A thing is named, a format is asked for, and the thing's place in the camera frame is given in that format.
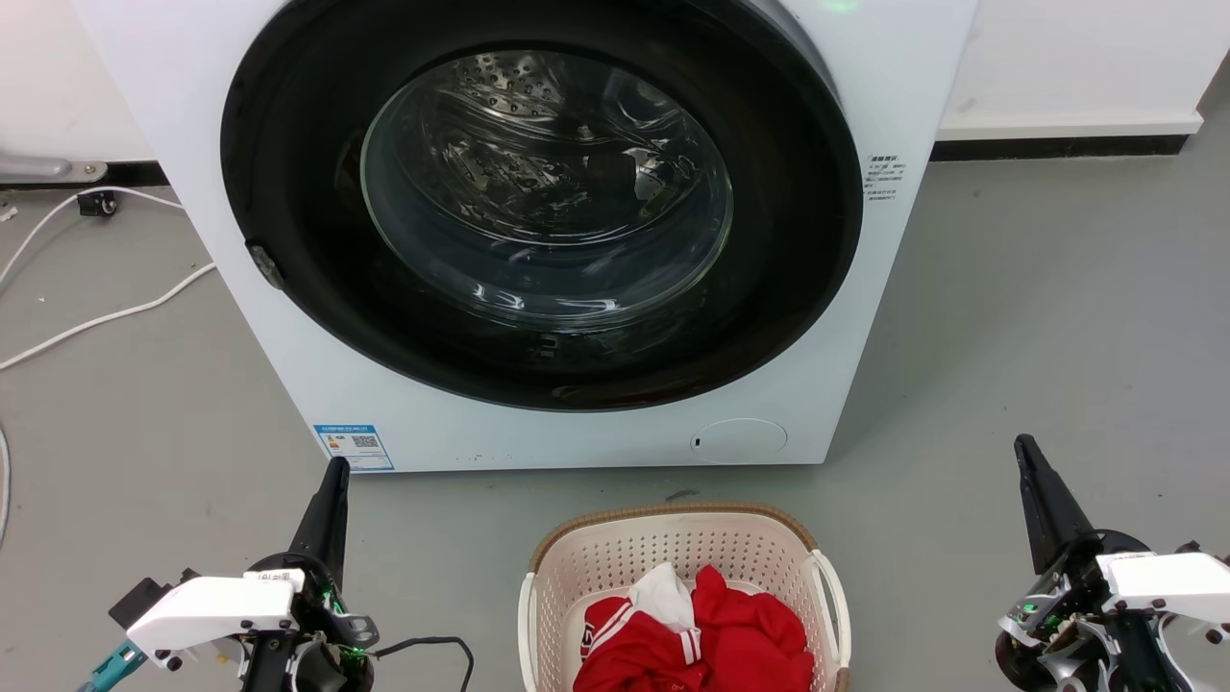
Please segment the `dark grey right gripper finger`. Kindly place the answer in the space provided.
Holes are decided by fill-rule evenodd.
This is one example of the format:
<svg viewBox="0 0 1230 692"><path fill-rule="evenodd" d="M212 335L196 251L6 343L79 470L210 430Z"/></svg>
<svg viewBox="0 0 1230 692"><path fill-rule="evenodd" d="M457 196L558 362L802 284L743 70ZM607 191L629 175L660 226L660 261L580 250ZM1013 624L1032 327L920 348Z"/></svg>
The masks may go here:
<svg viewBox="0 0 1230 692"><path fill-rule="evenodd" d="M1097 531L1032 434L1014 441L1030 556L1038 576L1060 568L1073 578L1093 570Z"/></svg>

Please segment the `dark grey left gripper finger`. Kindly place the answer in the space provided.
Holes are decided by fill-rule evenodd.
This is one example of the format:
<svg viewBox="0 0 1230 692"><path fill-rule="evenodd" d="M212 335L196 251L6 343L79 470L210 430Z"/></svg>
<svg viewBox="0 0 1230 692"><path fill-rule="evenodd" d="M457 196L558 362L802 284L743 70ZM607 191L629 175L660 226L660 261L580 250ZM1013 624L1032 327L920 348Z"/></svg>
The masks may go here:
<svg viewBox="0 0 1230 692"><path fill-rule="evenodd" d="M351 517L351 461L328 460L325 476L312 495L308 511L289 547L292 556L306 556L319 562L335 585L344 579L346 540Z"/></svg>

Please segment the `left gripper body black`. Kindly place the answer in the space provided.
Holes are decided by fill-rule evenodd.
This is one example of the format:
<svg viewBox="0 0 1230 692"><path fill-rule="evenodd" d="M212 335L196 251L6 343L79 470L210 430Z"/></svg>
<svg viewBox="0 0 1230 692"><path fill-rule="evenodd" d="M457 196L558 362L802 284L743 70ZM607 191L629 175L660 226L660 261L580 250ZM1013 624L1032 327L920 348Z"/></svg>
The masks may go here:
<svg viewBox="0 0 1230 692"><path fill-rule="evenodd" d="M370 616L344 604L344 553L282 552L255 562L246 575L294 570L303 572L303 586L292 588L288 618L271 628L244 627L240 692L371 692L369 650L381 635Z"/></svg>

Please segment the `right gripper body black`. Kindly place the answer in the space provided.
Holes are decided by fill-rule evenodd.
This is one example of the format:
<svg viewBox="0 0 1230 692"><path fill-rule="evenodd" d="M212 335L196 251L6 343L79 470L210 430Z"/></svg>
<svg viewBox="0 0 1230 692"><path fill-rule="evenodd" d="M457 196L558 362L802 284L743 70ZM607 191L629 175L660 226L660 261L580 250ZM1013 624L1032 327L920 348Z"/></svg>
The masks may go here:
<svg viewBox="0 0 1230 692"><path fill-rule="evenodd" d="M1037 581L998 622L998 670L1020 692L1184 692L1160 605L1107 605L1100 557L1145 552L1121 531L1030 531Z"/></svg>

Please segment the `white perforated laundry basket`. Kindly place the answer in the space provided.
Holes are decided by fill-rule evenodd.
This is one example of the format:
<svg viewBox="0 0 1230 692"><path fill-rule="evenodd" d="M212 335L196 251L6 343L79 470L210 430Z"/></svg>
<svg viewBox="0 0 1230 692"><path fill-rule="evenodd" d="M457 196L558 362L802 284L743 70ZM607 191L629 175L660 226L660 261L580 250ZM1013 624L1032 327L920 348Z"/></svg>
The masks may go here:
<svg viewBox="0 0 1230 692"><path fill-rule="evenodd" d="M813 535L774 506L664 504L573 517L539 543L520 585L517 640L526 692L571 692L581 667L583 612L624 596L669 562L694 585L712 565L729 588L772 594L804 627L814 656L811 692L849 692L852 635L831 560Z"/></svg>

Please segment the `blue energy label sticker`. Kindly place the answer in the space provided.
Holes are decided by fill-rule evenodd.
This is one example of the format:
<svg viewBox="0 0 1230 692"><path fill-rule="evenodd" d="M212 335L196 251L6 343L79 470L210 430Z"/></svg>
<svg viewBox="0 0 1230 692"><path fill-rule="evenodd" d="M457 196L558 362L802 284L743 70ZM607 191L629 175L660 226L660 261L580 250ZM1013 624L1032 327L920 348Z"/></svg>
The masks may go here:
<svg viewBox="0 0 1230 692"><path fill-rule="evenodd" d="M391 473L395 465L373 425L312 425L328 458L346 458L355 473Z"/></svg>

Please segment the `round white filter cover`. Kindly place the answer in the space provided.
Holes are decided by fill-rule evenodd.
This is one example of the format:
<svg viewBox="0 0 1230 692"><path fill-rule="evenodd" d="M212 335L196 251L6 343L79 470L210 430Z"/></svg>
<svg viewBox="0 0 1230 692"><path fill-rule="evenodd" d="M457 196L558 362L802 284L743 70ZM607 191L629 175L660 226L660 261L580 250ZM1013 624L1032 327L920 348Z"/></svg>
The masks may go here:
<svg viewBox="0 0 1230 692"><path fill-rule="evenodd" d="M696 431L690 450L710 465L768 465L787 441L787 431L775 422L728 419Z"/></svg>

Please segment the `red garment with white stripes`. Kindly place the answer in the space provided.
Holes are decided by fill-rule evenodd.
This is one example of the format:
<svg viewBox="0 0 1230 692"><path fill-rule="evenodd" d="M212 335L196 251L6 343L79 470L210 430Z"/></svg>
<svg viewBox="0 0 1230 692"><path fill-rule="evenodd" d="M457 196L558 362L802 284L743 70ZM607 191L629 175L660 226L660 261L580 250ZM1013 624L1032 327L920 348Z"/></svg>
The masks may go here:
<svg viewBox="0 0 1230 692"><path fill-rule="evenodd" d="M795 610L729 588L713 565L688 588L696 626L681 633L627 595L585 608L572 692L811 692L815 658Z"/></svg>

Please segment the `black round washer door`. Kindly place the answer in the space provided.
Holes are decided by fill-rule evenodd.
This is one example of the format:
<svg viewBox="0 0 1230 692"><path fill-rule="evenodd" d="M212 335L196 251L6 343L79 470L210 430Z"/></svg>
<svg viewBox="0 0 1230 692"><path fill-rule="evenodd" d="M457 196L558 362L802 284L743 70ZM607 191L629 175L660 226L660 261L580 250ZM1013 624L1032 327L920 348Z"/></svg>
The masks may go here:
<svg viewBox="0 0 1230 692"><path fill-rule="evenodd" d="M221 175L273 286L383 368L632 411L764 366L847 278L859 155L772 0L289 0Z"/></svg>

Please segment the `printed text warning sticker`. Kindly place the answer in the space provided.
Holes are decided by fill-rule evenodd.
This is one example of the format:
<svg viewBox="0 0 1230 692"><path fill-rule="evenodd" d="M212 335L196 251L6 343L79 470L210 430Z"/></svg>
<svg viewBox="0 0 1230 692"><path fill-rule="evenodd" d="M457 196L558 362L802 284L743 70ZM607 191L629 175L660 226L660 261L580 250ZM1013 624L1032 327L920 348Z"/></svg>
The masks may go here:
<svg viewBox="0 0 1230 692"><path fill-rule="evenodd" d="M900 155L870 155L863 166L865 202L895 202L907 175L908 162Z"/></svg>

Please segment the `grey metal bar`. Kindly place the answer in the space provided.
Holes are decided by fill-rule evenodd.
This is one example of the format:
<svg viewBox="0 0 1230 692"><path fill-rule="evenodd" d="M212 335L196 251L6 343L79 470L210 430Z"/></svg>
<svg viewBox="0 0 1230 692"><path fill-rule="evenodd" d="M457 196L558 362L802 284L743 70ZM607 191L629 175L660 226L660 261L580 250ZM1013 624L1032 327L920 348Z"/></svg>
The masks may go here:
<svg viewBox="0 0 1230 692"><path fill-rule="evenodd" d="M0 152L0 186L86 186L109 175L103 161Z"/></svg>

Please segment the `white front-load washing machine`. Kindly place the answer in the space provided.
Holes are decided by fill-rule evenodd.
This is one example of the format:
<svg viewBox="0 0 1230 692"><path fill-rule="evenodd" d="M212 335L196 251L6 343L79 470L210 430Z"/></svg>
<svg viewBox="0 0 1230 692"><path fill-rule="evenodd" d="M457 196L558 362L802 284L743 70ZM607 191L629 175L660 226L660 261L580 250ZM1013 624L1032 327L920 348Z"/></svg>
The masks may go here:
<svg viewBox="0 0 1230 692"><path fill-rule="evenodd" d="M978 0L772 0L829 61L859 155L860 235L847 278L800 340L733 383L632 411L528 411L400 376L322 329L260 272L221 175L237 61L289 0L73 0L101 61L180 195L294 406L312 425L373 425L395 472L681 467L728 419L775 422L768 465L827 458L903 240ZM900 155L895 202L867 203L870 155Z"/></svg>

